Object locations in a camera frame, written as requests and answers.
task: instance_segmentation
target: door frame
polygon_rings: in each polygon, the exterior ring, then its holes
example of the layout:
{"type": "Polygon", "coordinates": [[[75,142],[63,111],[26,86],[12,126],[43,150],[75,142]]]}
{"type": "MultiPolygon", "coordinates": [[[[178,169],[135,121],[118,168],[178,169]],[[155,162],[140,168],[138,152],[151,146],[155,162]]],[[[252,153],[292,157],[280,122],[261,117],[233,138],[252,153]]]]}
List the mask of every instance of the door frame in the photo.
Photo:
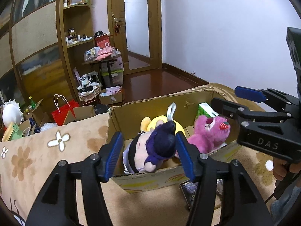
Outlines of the door frame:
{"type": "MultiPolygon", "coordinates": [[[[149,69],[158,69],[162,68],[162,11],[161,11],[161,0],[158,1],[158,46],[159,46],[159,61],[158,63],[154,66],[147,66],[147,67],[142,67],[142,68],[137,68],[137,69],[125,69],[123,74],[132,74],[136,72],[141,72],[141,71],[146,71],[149,69]]],[[[113,19],[112,19],[112,2],[111,0],[107,0],[107,8],[108,8],[108,25],[109,25],[109,32],[110,32],[110,43],[111,45],[115,45],[114,43],[114,30],[113,30],[113,19]]]]}

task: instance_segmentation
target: white plush toy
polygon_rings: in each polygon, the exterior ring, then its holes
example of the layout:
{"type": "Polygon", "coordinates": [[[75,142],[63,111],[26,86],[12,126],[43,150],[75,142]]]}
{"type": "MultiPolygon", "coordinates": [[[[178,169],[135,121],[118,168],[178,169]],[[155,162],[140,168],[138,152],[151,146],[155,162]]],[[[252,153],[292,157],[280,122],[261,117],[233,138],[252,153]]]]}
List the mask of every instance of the white plush toy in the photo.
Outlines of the white plush toy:
{"type": "Polygon", "coordinates": [[[8,128],[11,122],[16,122],[19,125],[21,123],[22,112],[16,100],[4,102],[3,107],[2,120],[6,128],[8,128]]]}

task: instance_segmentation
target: white wall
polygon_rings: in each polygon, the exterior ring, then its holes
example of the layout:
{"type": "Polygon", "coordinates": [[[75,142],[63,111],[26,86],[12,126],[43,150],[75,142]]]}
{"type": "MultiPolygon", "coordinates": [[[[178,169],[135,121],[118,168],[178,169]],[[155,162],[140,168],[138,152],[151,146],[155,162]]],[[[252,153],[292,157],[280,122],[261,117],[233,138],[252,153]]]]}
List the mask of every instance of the white wall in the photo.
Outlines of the white wall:
{"type": "Polygon", "coordinates": [[[91,0],[91,12],[94,33],[109,32],[107,0],[91,0]]]}
{"type": "Polygon", "coordinates": [[[124,0],[128,51],[150,56],[147,0],[124,0]]]}
{"type": "Polygon", "coordinates": [[[161,0],[163,62],[231,88],[296,95],[287,27],[301,28],[289,0],[161,0]]]}

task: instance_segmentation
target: pink plush toy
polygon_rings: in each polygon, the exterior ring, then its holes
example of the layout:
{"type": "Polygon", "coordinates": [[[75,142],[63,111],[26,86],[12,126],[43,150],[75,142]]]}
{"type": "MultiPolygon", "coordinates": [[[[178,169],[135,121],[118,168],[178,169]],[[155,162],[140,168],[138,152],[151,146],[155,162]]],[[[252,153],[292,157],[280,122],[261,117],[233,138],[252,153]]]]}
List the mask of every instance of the pink plush toy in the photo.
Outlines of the pink plush toy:
{"type": "Polygon", "coordinates": [[[208,118],[200,115],[195,120],[195,131],[187,141],[194,144],[201,153],[209,153],[226,141],[230,133],[230,125],[227,119],[221,116],[208,118]]]}

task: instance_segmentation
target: green bottle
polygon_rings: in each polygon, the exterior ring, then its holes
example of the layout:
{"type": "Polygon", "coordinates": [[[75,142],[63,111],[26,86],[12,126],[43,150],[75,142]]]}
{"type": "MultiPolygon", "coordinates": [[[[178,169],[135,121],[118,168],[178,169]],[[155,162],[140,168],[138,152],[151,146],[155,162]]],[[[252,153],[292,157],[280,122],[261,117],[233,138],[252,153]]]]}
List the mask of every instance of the green bottle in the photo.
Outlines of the green bottle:
{"type": "Polygon", "coordinates": [[[36,102],[35,101],[33,101],[33,98],[32,98],[32,96],[30,96],[29,97],[29,100],[30,100],[30,105],[31,105],[31,107],[33,108],[33,110],[35,109],[35,107],[37,106],[37,104],[36,104],[36,102]]]}

